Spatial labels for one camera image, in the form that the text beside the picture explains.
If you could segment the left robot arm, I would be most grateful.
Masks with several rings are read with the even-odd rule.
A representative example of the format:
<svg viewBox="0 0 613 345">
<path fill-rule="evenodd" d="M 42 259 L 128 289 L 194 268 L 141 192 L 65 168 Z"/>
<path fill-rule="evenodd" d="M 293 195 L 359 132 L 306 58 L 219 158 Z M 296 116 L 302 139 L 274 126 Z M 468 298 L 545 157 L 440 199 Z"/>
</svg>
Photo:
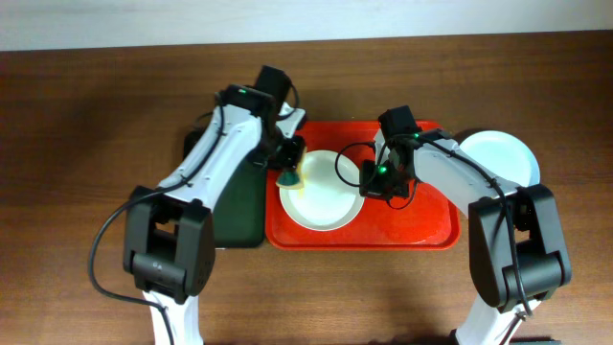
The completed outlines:
<svg viewBox="0 0 613 345">
<path fill-rule="evenodd" d="M 231 84 L 216 95 L 210 124 L 183 162 L 156 188 L 137 187 L 126 214 L 124 269 L 142 291 L 157 344 L 200 344 L 198 295 L 216 258 L 214 209 L 247 158 L 277 170 L 284 189 L 299 189 L 305 111 L 285 102 L 289 81 Z"/>
</svg>

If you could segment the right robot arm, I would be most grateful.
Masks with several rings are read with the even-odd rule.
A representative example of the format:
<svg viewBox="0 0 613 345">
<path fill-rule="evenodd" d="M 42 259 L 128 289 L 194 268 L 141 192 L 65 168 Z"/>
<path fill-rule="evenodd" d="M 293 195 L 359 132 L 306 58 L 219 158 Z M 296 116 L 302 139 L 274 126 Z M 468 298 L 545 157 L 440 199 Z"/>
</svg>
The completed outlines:
<svg viewBox="0 0 613 345">
<path fill-rule="evenodd" d="M 470 158 L 440 129 L 374 137 L 389 171 L 432 186 L 468 219 L 469 270 L 478 296 L 455 344 L 508 344 L 534 308 L 570 283 L 572 267 L 555 197 Z"/>
</svg>

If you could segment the light blue plate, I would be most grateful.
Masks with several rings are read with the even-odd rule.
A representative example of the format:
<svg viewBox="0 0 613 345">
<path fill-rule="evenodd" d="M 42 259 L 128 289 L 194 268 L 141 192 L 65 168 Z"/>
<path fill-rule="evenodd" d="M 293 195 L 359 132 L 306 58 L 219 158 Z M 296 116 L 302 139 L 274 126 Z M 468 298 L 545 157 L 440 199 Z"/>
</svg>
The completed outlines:
<svg viewBox="0 0 613 345">
<path fill-rule="evenodd" d="M 460 148 L 491 172 L 522 187 L 541 182 L 534 153 L 511 134 L 497 130 L 478 131 L 468 135 Z"/>
</svg>

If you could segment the green yellow sponge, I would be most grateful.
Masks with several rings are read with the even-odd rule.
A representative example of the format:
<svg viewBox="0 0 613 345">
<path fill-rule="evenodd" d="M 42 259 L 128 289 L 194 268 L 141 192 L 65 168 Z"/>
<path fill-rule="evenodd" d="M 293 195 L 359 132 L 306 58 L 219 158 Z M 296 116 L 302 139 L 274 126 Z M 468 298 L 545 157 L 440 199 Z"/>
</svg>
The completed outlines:
<svg viewBox="0 0 613 345">
<path fill-rule="evenodd" d="M 285 190 L 301 190 L 304 188 L 303 163 L 307 154 L 304 148 L 299 154 L 298 163 L 293 169 L 284 169 L 276 180 L 276 186 Z"/>
</svg>

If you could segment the white plate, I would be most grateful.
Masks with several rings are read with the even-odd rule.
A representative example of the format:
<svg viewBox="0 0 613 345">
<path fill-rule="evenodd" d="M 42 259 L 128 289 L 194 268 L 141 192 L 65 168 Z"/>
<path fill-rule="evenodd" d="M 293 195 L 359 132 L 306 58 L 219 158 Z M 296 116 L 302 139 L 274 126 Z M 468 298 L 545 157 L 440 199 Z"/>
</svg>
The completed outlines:
<svg viewBox="0 0 613 345">
<path fill-rule="evenodd" d="M 280 189 L 279 197 L 285 213 L 300 226 L 317 232 L 337 230 L 360 213 L 365 198 L 356 187 L 344 183 L 336 170 L 348 177 L 359 176 L 351 159 L 338 153 L 315 150 L 306 153 L 302 162 L 301 189 Z"/>
</svg>

